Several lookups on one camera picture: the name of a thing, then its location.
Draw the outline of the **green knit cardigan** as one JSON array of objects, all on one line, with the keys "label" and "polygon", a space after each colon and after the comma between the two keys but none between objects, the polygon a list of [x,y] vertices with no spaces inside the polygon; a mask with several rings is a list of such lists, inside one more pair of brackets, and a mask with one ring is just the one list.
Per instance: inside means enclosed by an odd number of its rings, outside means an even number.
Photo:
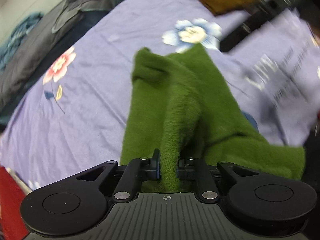
[{"label": "green knit cardigan", "polygon": [[160,150],[161,180],[144,192],[186,191],[176,176],[180,158],[209,165],[221,161],[299,180],[301,147],[271,145],[245,118],[224,77],[203,46],[161,56],[142,48],[135,55],[132,98],[121,164]]}]

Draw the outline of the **purple floral bed sheet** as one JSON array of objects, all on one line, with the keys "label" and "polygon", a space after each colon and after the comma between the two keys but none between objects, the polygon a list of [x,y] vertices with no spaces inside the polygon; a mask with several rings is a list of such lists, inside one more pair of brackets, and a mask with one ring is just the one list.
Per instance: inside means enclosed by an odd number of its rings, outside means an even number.
[{"label": "purple floral bed sheet", "polygon": [[[119,160],[136,52],[167,55],[188,23],[226,33],[246,17],[215,17],[198,0],[120,3],[76,42],[59,81],[37,81],[20,101],[1,137],[1,164],[36,189]],[[319,110],[319,45],[297,13],[282,13],[229,54],[207,53],[270,143],[303,144]]]}]

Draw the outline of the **white dotted folded garment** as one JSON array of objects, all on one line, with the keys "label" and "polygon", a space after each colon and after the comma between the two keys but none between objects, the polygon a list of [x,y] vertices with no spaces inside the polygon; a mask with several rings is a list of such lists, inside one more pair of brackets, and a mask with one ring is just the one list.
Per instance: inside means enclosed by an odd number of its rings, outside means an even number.
[{"label": "white dotted folded garment", "polygon": [[19,188],[25,195],[28,195],[32,192],[29,186],[25,182],[23,182],[11,168],[7,167],[6,171],[11,175],[12,179],[15,181],[15,183],[19,186]]}]

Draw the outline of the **red knit sweater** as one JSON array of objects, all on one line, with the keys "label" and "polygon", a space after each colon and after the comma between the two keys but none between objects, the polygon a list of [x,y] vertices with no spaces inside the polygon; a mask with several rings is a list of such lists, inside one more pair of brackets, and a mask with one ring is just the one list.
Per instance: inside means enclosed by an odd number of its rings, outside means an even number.
[{"label": "red knit sweater", "polygon": [[4,239],[24,239],[29,233],[20,215],[24,197],[23,191],[1,166],[1,227]]}]

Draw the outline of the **blue bed skirt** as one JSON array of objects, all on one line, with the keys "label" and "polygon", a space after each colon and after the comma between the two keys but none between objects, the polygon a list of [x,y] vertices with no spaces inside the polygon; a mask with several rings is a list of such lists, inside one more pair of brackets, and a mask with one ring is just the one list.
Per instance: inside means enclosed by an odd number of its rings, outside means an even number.
[{"label": "blue bed skirt", "polygon": [[81,20],[74,25],[40,62],[35,72],[29,77],[25,84],[10,99],[10,101],[1,108],[1,132],[3,132],[21,99],[25,93],[32,87],[40,77],[47,71],[52,63],[58,59],[68,48],[85,35],[93,26],[95,26],[108,13],[102,11],[81,12]]}]

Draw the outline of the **grey blanket on far bed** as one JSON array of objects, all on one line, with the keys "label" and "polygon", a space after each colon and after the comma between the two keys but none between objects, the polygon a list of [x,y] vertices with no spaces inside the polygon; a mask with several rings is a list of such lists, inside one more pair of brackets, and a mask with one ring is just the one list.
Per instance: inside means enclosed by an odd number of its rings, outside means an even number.
[{"label": "grey blanket on far bed", "polygon": [[71,8],[64,2],[44,15],[1,72],[1,108],[26,83],[53,46],[80,20],[80,7]]}]

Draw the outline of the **blue duvet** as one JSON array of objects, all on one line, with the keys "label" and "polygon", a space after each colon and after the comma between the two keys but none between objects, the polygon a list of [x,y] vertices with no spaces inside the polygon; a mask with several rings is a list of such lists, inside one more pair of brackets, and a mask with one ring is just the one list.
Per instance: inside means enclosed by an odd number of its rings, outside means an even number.
[{"label": "blue duvet", "polygon": [[1,72],[15,55],[22,41],[29,35],[31,30],[42,20],[44,13],[33,12],[24,18],[11,32],[8,39],[1,45]]}]

